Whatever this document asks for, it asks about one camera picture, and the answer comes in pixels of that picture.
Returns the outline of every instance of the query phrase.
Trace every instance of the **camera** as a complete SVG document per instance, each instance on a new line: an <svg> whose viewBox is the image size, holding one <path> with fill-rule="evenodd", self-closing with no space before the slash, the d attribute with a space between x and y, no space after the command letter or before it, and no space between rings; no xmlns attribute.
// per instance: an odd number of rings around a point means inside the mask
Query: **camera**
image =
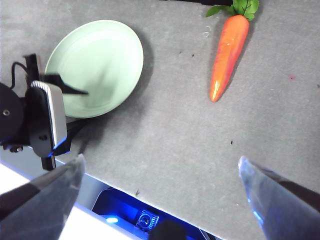
<svg viewBox="0 0 320 240"><path fill-rule="evenodd" d="M144 209L141 211L135 226L143 231L150 232L157 225L158 220L159 216Z"/></svg>

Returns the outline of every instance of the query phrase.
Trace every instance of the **black cable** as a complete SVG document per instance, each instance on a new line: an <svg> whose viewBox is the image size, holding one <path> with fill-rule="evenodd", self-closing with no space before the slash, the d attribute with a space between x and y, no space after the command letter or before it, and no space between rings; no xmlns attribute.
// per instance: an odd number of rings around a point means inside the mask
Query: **black cable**
<svg viewBox="0 0 320 240"><path fill-rule="evenodd" d="M11 66L11 80L12 80L12 84L11 84L11 87L10 89L13 89L16 85L16 76L15 76L15 67L16 65L20 66L26 74L28 74L28 69L25 65L23 65L22 63L18 62L18 61L15 61L14 63L12 63L12 66Z"/></svg>

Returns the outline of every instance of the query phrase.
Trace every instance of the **plate rim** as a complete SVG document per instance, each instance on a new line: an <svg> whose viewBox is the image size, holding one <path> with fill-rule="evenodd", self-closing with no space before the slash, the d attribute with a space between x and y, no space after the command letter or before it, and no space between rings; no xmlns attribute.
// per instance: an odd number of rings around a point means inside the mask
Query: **plate rim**
<svg viewBox="0 0 320 240"><path fill-rule="evenodd" d="M56 50L59 48L59 46L60 46L61 44L63 44L63 42L65 41L66 38L68 38L71 34L73 34L74 32L78 31L79 29L81 29L81 28L83 28L83 27L85 27L85 26L87 26L87 25L96 24L96 23L101 23L101 22L119 24L119 25L127 28L134 36L136 36L136 38L137 38L137 40L138 40L138 41L137 41L138 46L139 46L139 48L140 48L140 50L141 50L141 63L140 63L141 66L139 67L139 69L140 69L140 71L139 71L139 77L138 77L136 83L134 84L133 88L131 89L131 91L128 93L128 96L127 96L123 101L121 101L117 106L113 107L112 109L110 109L110 110L108 110L108 111L106 111L106 112L104 112L104 113L93 114L93 115L90 115L90 116L73 116L73 115L67 114L67 113L65 112L65 115L66 115L67 117L76 118L76 119L89 119L89 118L95 118L95 117L98 117L98 116L102 116L102 115L104 115L104 114L107 114L107 113L111 112L111 111L114 110L115 108L119 107L119 106L131 95L131 93L134 91L134 89L136 88L136 86L137 86L137 84L138 84L138 82L139 82L139 80L140 80L140 77L141 77L141 74L142 74L142 70L143 70L143 66L144 66L144 60L145 60L145 58L144 58L144 49L143 49L143 47L142 47L141 40L140 40L139 36L137 35L137 33L136 33L131 27L129 27L128 25L126 25L126 24L123 23L123 22L116 21L116 20L111 20L111 19L101 19L101 20L95 20L95 21L87 22L87 23L85 23L85 24L83 24L83 25L78 26L77 28L75 28L74 30L72 30L71 32L69 32L66 36L64 36L64 37L60 40L60 42L57 44L57 46L53 49L53 51L51 52L50 57L48 58L48 61L46 62L45 69L44 69L44 73L45 73L45 74L47 73L48 65L49 65L49 62L50 62L51 58L53 57L53 55L55 54L55 52L56 52Z"/></svg>

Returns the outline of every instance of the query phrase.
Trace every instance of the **electronic device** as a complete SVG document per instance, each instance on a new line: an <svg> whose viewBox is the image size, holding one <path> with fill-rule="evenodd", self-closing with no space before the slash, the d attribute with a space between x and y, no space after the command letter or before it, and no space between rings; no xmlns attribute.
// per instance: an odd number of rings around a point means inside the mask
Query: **electronic device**
<svg viewBox="0 0 320 240"><path fill-rule="evenodd" d="M14 62L12 85L0 83L0 146L12 153L29 146L41 157L42 168L56 167L55 156L70 151L71 140L86 123L66 123L63 94L88 94L64 84L59 74L39 74L37 56L24 56L26 66ZM27 90L24 97L13 91L15 67L25 71Z"/></svg>

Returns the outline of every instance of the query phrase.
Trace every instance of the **screw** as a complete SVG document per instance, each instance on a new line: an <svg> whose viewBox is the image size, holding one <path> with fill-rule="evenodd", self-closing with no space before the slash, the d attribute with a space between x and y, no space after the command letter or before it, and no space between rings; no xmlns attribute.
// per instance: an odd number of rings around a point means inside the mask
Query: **screw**
<svg viewBox="0 0 320 240"><path fill-rule="evenodd" d="M5 109L5 110L3 110L2 114L7 117L10 115L10 111L8 109Z"/></svg>

